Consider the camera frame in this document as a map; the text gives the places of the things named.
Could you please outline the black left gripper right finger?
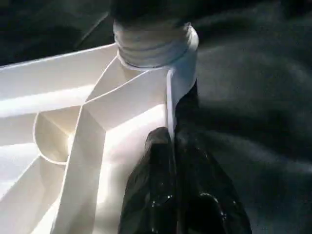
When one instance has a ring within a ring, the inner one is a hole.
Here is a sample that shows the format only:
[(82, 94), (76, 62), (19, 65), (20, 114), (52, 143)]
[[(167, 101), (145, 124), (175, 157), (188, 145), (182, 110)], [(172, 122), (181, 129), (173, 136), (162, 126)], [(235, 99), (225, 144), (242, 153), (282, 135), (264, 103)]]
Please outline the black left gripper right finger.
[(248, 215), (235, 187), (201, 135), (175, 135), (175, 156), (185, 234), (250, 234)]

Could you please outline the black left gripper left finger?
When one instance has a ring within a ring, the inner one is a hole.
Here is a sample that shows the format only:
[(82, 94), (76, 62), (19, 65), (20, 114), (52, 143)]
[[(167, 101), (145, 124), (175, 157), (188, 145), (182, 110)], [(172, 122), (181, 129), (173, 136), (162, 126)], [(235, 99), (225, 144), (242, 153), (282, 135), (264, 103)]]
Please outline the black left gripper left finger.
[(127, 180), (118, 233), (175, 234), (176, 164), (166, 127), (152, 130)]

